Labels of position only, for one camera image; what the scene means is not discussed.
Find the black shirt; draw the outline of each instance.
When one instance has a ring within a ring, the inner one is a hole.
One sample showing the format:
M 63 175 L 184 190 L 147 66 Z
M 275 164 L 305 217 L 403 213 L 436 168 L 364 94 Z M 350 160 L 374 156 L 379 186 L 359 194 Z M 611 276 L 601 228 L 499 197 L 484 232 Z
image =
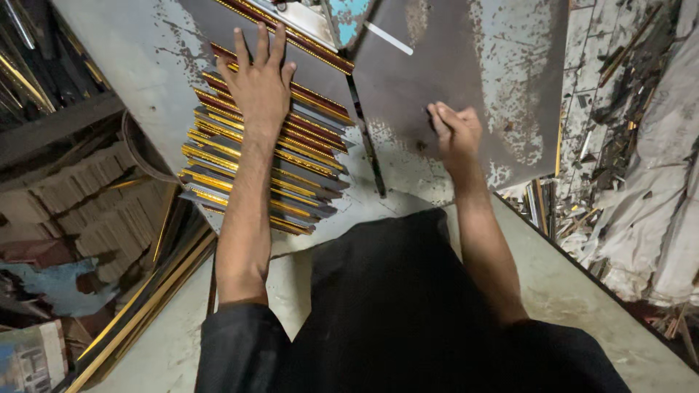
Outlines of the black shirt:
M 267 306 L 222 305 L 202 326 L 197 392 L 628 392 L 584 331 L 498 327 L 441 209 L 316 247 L 311 309 L 291 343 Z

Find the stack of frame moldings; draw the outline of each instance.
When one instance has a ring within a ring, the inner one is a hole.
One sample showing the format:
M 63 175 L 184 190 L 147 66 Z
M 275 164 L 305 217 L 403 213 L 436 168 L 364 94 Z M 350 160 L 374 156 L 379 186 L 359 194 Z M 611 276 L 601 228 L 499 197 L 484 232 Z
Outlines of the stack of frame moldings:
M 233 53 L 216 44 L 212 48 L 217 56 L 231 59 L 230 69 L 238 70 Z M 223 213 L 235 186 L 245 121 L 223 78 L 213 71 L 202 75 L 210 91 L 194 89 L 201 106 L 182 146 L 189 160 L 179 173 L 186 189 L 181 197 Z M 353 123 L 344 106 L 296 83 L 291 84 L 291 100 L 274 151 L 270 224 L 293 235 L 311 234 L 315 223 L 335 214 L 330 202 L 349 186 L 339 178 L 347 171 L 335 154 L 347 154 L 341 136 L 343 127 Z

